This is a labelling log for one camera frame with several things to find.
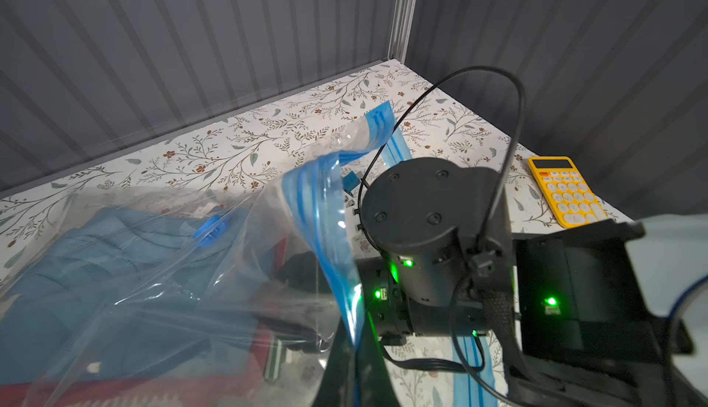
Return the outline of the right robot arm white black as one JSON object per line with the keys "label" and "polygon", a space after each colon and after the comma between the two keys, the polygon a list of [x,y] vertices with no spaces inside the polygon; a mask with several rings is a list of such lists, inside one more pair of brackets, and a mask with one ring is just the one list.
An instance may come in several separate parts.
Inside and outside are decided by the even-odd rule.
{"label": "right robot arm white black", "polygon": [[342,323],[317,406],[395,406],[385,346],[412,335],[459,347],[492,333],[520,406],[704,406],[676,367],[707,354],[707,218],[661,215],[513,234],[501,175],[444,159],[399,163],[360,210],[377,256],[348,250],[339,166],[285,174],[283,194]]}

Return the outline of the clear vacuum bag blue zipper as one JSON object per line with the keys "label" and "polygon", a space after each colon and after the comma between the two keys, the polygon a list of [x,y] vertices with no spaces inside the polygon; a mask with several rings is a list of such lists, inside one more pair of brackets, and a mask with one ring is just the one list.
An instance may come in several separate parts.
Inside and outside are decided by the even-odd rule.
{"label": "clear vacuum bag blue zipper", "polygon": [[5,406],[391,406],[342,170],[381,104],[241,198],[76,196],[1,296]]}

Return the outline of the blue tank top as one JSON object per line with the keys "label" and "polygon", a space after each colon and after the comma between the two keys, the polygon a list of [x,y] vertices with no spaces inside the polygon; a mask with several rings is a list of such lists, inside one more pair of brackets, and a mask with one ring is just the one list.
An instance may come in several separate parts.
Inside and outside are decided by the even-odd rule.
{"label": "blue tank top", "polygon": [[207,219],[105,208],[67,231],[7,292],[5,386],[236,377],[248,371],[258,321],[241,311],[282,263],[275,245],[246,252],[245,211]]}

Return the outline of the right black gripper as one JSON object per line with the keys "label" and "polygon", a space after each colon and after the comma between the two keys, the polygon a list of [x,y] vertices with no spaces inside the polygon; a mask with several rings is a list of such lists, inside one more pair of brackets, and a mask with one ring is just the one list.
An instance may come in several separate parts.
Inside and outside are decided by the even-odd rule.
{"label": "right black gripper", "polygon": [[337,302],[343,298],[339,288],[327,280],[313,252],[289,257],[276,272],[278,302]]}

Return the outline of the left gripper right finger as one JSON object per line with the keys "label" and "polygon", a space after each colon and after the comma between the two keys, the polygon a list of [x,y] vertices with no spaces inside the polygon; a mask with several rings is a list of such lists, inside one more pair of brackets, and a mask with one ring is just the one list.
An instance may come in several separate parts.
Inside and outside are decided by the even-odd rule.
{"label": "left gripper right finger", "polygon": [[372,323],[365,323],[357,350],[358,406],[399,406]]}

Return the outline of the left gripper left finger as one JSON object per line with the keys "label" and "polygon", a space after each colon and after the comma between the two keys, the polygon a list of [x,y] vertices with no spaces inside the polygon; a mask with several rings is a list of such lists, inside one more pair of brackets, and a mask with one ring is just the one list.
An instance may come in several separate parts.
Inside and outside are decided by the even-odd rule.
{"label": "left gripper left finger", "polygon": [[313,407],[353,407],[358,397],[356,354],[346,334],[337,334]]}

